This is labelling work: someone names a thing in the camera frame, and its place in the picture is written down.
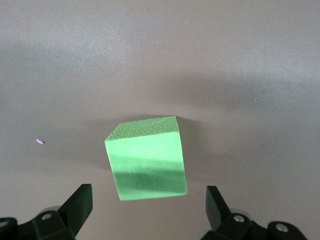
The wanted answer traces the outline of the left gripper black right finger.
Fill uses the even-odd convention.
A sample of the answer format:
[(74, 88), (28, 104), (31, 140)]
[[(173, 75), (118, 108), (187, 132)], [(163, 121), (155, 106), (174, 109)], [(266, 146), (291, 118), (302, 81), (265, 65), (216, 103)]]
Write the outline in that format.
[(206, 187), (206, 215), (211, 226), (203, 240), (304, 240), (305, 235), (294, 225), (272, 221), (267, 228), (245, 214), (232, 213), (216, 186)]

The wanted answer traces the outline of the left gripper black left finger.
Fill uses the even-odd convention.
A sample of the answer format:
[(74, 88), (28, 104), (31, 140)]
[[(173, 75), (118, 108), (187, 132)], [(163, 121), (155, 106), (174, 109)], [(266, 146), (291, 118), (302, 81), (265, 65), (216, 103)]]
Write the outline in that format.
[(57, 210), (39, 213), (18, 224), (14, 217), (0, 219), (2, 240), (75, 240), (93, 209), (91, 184), (82, 184)]

